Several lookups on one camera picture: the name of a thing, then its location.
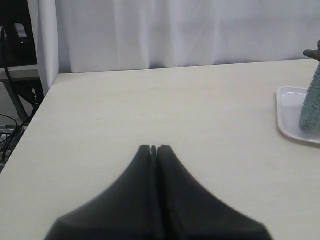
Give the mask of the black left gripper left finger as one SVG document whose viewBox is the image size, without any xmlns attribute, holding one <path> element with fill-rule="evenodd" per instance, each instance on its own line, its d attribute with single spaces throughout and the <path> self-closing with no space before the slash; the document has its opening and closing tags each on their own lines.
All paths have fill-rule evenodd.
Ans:
<svg viewBox="0 0 320 240">
<path fill-rule="evenodd" d="M 151 152 L 141 145 L 123 174 L 103 193 L 59 217 L 47 240 L 152 240 Z"/>
</svg>

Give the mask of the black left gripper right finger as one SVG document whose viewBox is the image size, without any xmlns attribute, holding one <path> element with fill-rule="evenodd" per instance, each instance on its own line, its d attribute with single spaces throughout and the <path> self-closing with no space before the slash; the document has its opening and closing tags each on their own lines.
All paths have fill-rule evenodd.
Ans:
<svg viewBox="0 0 320 240">
<path fill-rule="evenodd" d="M 156 156 L 157 190 L 167 240 L 270 240 L 260 222 L 212 195 L 169 145 Z"/>
</svg>

